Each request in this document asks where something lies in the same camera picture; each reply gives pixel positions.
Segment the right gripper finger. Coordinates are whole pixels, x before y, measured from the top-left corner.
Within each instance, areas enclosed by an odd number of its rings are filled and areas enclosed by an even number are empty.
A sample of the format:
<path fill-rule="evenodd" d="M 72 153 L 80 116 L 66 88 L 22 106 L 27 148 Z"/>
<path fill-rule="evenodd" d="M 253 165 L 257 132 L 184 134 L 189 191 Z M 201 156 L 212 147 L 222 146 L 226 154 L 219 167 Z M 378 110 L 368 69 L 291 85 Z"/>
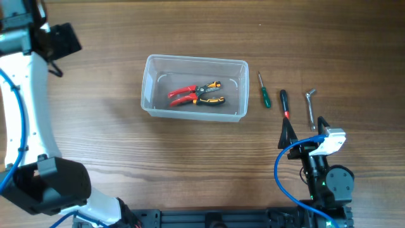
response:
<path fill-rule="evenodd" d="M 318 134 L 319 135 L 325 135 L 326 133 L 326 128 L 329 127 L 329 123 L 322 117 L 318 117 Z"/>
<path fill-rule="evenodd" d="M 298 141 L 296 133 L 287 117 L 283 118 L 282 131 L 278 142 L 278 149 L 285 149 L 287 146 Z"/>

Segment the orange black long-nose pliers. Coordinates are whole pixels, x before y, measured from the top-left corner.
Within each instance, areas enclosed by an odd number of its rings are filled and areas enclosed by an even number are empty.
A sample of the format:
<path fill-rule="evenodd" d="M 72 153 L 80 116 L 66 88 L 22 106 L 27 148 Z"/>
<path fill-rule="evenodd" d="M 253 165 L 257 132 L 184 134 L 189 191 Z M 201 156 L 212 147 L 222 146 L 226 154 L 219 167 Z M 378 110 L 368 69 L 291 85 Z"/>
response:
<path fill-rule="evenodd" d="M 201 96 L 203 94 L 219 91 L 220 89 L 221 89 L 220 81 L 214 81 L 214 82 L 208 83 L 202 87 L 196 87 L 195 94 L 196 94 L 197 98 L 193 100 L 193 103 L 195 105 L 208 105 L 208 106 L 222 105 L 225 102 L 224 97 L 211 98 L 211 99 L 201 98 Z"/>

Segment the red handled pruning shears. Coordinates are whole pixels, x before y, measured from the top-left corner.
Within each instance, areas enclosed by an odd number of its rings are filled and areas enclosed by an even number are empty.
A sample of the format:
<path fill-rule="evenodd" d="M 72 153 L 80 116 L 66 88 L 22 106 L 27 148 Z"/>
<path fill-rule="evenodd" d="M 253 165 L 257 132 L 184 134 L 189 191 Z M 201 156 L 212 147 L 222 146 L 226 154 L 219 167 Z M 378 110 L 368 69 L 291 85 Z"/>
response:
<path fill-rule="evenodd" d="M 206 85 L 205 86 L 190 85 L 188 87 L 183 87 L 183 88 L 177 89 L 175 91 L 169 92 L 168 98 L 172 98 L 179 94 L 187 93 L 186 96 L 173 100 L 170 103 L 170 106 L 178 106 L 178 105 L 182 105 L 182 104 L 190 103 L 190 102 L 196 104 L 199 96 L 201 94 L 205 93 L 207 88 L 208 87 Z"/>

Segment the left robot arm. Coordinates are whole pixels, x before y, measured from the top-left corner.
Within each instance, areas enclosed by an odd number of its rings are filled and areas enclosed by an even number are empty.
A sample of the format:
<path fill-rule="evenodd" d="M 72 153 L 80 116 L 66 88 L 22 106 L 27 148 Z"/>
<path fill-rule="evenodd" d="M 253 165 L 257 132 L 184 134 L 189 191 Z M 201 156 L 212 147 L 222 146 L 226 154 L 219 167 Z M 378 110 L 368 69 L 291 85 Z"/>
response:
<path fill-rule="evenodd" d="M 51 127 L 49 74 L 81 50 L 69 23 L 50 26 L 43 1 L 1 2 L 1 94 L 7 130 L 1 195 L 32 215 L 80 219 L 91 227 L 141 227 L 119 198 L 92 187 L 83 164 L 64 159 Z"/>

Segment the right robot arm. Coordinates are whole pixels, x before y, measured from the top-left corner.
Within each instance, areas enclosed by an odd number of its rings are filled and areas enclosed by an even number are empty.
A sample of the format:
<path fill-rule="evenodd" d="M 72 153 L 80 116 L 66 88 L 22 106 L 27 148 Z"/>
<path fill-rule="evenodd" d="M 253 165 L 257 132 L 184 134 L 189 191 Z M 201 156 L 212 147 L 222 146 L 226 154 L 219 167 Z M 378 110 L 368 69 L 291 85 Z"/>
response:
<path fill-rule="evenodd" d="M 343 129 L 332 128 L 323 117 L 318 118 L 318 135 L 299 140 L 287 117 L 282 122 L 278 148 L 282 151 L 274 164 L 277 186 L 296 206 L 269 213 L 272 227 L 353 227 L 351 209 L 354 174 L 342 165 L 330 166 L 327 157 L 338 152 L 346 141 Z M 283 155 L 301 160 L 301 174 L 309 190 L 309 200 L 298 200 L 283 187 L 278 166 Z"/>

